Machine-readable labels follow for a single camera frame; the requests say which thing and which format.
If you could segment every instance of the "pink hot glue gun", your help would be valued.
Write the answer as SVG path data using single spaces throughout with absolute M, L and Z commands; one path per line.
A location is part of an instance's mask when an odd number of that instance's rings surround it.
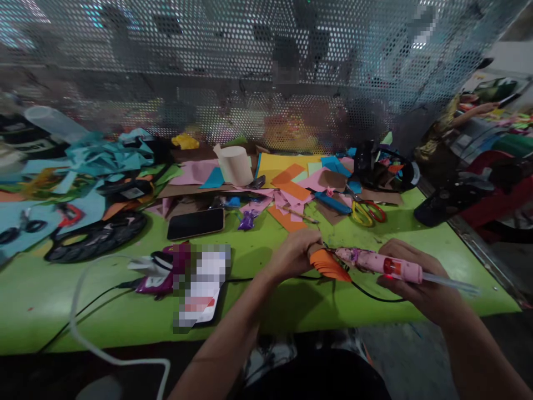
M 335 255 L 351 268 L 358 266 L 395 279 L 417 284 L 422 283 L 422 281 L 431 281 L 460 289 L 475 296 L 480 293 L 477 286 L 424 272 L 420 265 L 401 258 L 383 256 L 370 250 L 350 247 L 339 247 L 335 250 Z

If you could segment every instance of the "scissors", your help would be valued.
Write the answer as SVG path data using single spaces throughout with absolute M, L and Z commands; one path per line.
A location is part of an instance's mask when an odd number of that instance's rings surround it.
M 351 216 L 353 219 L 360 223 L 363 226 L 371 227 L 374 224 L 372 218 L 378 222 L 385 222 L 387 220 L 387 214 L 379 207 L 376 203 L 368 200 L 363 200 L 351 189 L 349 185 L 346 185 L 348 188 L 348 193 L 354 200 L 351 205 Z
M 48 223 L 40 219 L 29 219 L 31 208 L 21 211 L 18 227 L 11 227 L 0 233 L 0 244 L 13 242 L 21 232 L 35 233 L 43 229 Z

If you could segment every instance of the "person's left hand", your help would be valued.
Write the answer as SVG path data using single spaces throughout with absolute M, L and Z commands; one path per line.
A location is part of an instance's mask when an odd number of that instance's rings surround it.
M 313 243 L 322 244 L 320 231 L 301 229 L 290 233 L 262 272 L 275 283 L 281 283 L 311 270 L 307 250 Z

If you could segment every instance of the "yellow scissors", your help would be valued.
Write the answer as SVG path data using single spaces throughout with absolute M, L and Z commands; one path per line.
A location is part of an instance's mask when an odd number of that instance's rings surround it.
M 348 192 L 350 193 L 350 196 L 354 200 L 351 204 L 351 216 L 353 219 L 360 223 L 361 225 L 365 227 L 371 227 L 374 225 L 374 221 L 372 220 L 372 217 L 378 222 L 385 222 L 387 215 L 385 212 L 374 202 L 366 201 L 360 198 L 357 194 L 354 193 L 354 191 L 350 188 L 349 185 L 346 185 Z M 363 208 L 363 204 L 365 204 L 368 208 L 368 211 Z M 374 207 L 377 212 L 381 214 L 381 217 L 378 217 L 378 215 L 371 209 L 371 207 Z

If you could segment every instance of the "black scissors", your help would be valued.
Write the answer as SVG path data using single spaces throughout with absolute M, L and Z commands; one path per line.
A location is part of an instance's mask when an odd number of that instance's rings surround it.
M 31 208 L 21 211 L 21 218 L 18 227 L 11 227 L 0 233 L 0 244 L 13 242 L 21 232 L 35 233 L 43 229 L 48 223 L 40 219 L 29 219 Z

